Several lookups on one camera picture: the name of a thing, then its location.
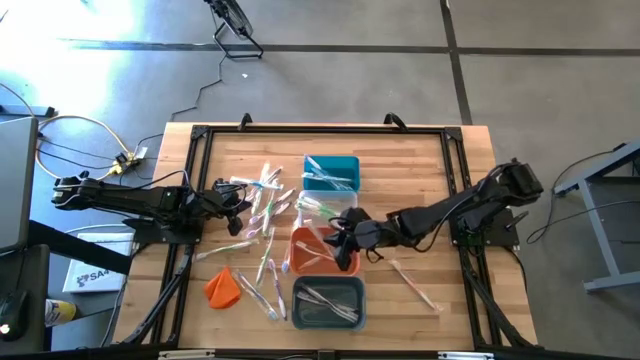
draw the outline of desk leg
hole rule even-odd
[[[89,265],[115,271],[120,274],[128,274],[131,267],[131,258],[102,246],[80,240],[75,236],[65,234],[52,227],[42,225],[39,222],[29,221],[29,246],[44,244],[49,246],[51,252],[80,260]]]

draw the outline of blue container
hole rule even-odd
[[[351,179],[352,182],[346,185],[351,186],[353,191],[358,192],[360,189],[360,160],[355,156],[322,156],[309,155],[320,167],[331,176]],[[306,160],[304,161],[304,171],[312,172],[313,166]],[[328,190],[335,191],[333,186],[325,181],[303,179],[303,187],[305,190]]]
[[[296,297],[305,284],[331,301],[357,309],[358,322],[352,323],[336,315],[329,308]],[[293,284],[291,320],[297,329],[352,330],[364,327],[367,318],[364,283],[354,276],[301,276]]]

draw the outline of gray floor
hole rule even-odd
[[[17,6],[0,23],[3,49],[14,50],[3,52],[0,59],[1,81],[31,103],[107,122],[130,147],[162,132],[172,112],[192,106],[198,97],[198,109],[175,121],[238,121],[250,112],[263,122],[378,123],[389,111],[412,124],[461,121],[451,64],[444,54],[273,52],[259,62],[225,62],[224,82],[199,94],[198,89],[217,76],[218,52],[71,50],[52,39],[211,43],[214,27],[202,1],[36,2],[39,6],[31,9]],[[446,45],[437,0],[240,3],[256,38],[267,44]],[[640,47],[640,3],[634,0],[449,3],[461,46]],[[37,25],[27,29],[27,21]],[[473,123],[490,127],[498,161],[517,156],[531,163],[546,188],[573,161],[640,133],[640,57],[462,56],[461,64]],[[0,93],[0,102],[9,98]],[[104,155],[118,150],[101,129],[74,124],[56,124],[46,133]],[[97,164],[92,158],[65,155]],[[59,174],[81,170],[46,160]],[[148,174],[152,170],[152,164],[144,169]],[[127,177],[125,182],[142,181]],[[117,216],[97,212],[54,211],[48,203],[51,185],[52,179],[36,169],[35,220],[63,230],[117,221]],[[548,201],[547,192],[529,206],[531,215],[519,225],[521,237],[544,224]],[[577,195],[557,206],[557,217],[584,209]],[[595,295],[582,290],[583,280],[606,274],[586,217],[554,227],[543,242],[524,245],[521,257],[542,345],[593,354],[640,354],[640,286]],[[63,276],[65,264],[53,261],[52,274]],[[103,313],[56,328],[54,348],[97,345],[107,320]]]

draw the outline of orange collapsible cup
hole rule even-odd
[[[330,227],[318,228],[322,235],[329,235],[335,232]],[[293,231],[291,234],[291,241],[289,243],[291,253],[291,270],[297,275],[354,275],[360,269],[360,253],[351,253],[351,265],[347,271],[342,271],[338,268],[338,264],[332,259],[329,260],[323,256],[316,256],[308,253],[304,249],[296,246],[296,242],[301,242],[307,246],[307,248],[329,256],[327,250],[321,242],[313,236],[313,233],[307,227],[300,227]]]

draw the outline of gray container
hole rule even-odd
[[[357,309],[358,322],[352,323],[336,315],[329,308],[298,299],[296,294],[302,290],[301,284],[313,288],[331,301]],[[362,330],[367,317],[365,299],[364,283],[357,277],[301,276],[293,284],[293,325],[300,330]]]

